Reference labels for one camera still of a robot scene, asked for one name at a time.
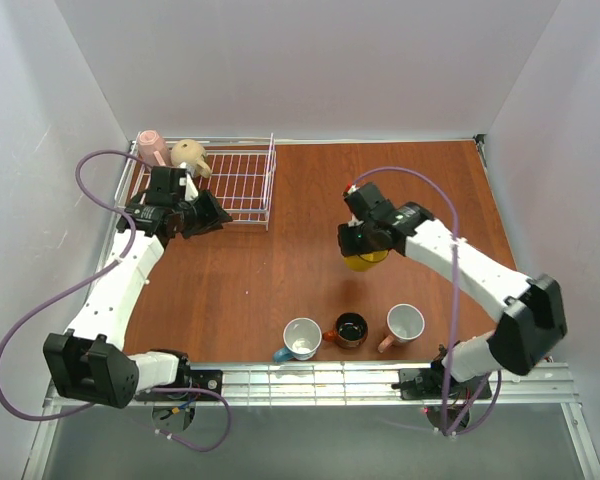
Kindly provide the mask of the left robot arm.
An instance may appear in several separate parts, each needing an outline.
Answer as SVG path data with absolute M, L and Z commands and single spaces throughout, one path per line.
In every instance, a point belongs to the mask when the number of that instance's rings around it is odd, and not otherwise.
M 152 168 L 147 189 L 119 216 L 109 272 L 96 281 L 66 331 L 44 342 L 43 355 L 61 396 L 124 408 L 139 391 L 190 387 L 186 354 L 155 349 L 128 356 L 125 335 L 169 241 L 220 230 L 231 220 L 209 190 L 196 189 L 188 166 Z

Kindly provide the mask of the pink faceted mug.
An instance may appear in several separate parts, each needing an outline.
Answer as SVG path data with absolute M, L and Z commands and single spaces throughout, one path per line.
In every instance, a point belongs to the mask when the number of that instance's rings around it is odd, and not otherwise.
M 166 140 L 156 130 L 145 130 L 137 137 L 140 157 L 150 165 L 171 166 Z

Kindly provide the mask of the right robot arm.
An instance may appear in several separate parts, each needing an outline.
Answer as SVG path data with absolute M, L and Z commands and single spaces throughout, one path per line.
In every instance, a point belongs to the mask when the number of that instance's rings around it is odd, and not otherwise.
M 343 257 L 395 251 L 457 282 L 495 322 L 494 331 L 456 344 L 440 360 L 450 382 L 460 384 L 505 370 L 525 376 L 566 336 L 559 283 L 549 275 L 531 278 L 486 256 L 414 202 L 400 207 L 372 183 L 343 195 L 351 221 L 338 227 Z

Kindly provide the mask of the beige speckled round mug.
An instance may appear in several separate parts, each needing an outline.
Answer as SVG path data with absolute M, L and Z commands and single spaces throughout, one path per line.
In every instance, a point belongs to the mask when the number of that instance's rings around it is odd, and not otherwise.
M 178 141 L 170 152 L 171 164 L 180 167 L 186 164 L 193 169 L 193 176 L 210 178 L 212 169 L 208 163 L 208 154 L 203 145 L 193 139 Z

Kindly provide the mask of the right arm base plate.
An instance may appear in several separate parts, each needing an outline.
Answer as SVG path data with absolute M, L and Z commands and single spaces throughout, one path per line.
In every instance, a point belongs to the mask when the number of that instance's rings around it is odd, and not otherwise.
M 398 380 L 391 384 L 391 388 L 400 392 L 402 400 L 441 399 L 443 374 L 443 371 L 433 371 L 430 368 L 400 369 Z M 461 383 L 451 379 L 448 393 L 450 399 L 469 399 L 478 390 L 484 378 L 485 375 L 478 376 Z

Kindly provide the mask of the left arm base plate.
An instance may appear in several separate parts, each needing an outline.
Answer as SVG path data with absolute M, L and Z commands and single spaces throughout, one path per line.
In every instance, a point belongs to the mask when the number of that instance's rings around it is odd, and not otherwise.
M 215 401 L 213 395 L 207 391 L 222 394 L 224 372 L 222 370 L 191 370 L 185 375 L 185 383 L 182 386 L 176 384 L 167 385 L 167 388 L 177 388 L 177 392 L 155 392 L 154 390 L 144 390 L 138 392 L 135 396 L 136 401 L 145 402 L 172 402 L 185 403 L 189 400 L 196 401 Z

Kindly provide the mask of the yellow enamel mug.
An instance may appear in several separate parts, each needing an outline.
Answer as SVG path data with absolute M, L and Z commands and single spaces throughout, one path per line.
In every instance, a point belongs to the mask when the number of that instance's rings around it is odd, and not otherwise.
M 387 249 L 369 251 L 364 248 L 347 248 L 342 251 L 345 265 L 354 272 L 366 272 L 385 261 L 388 255 Z

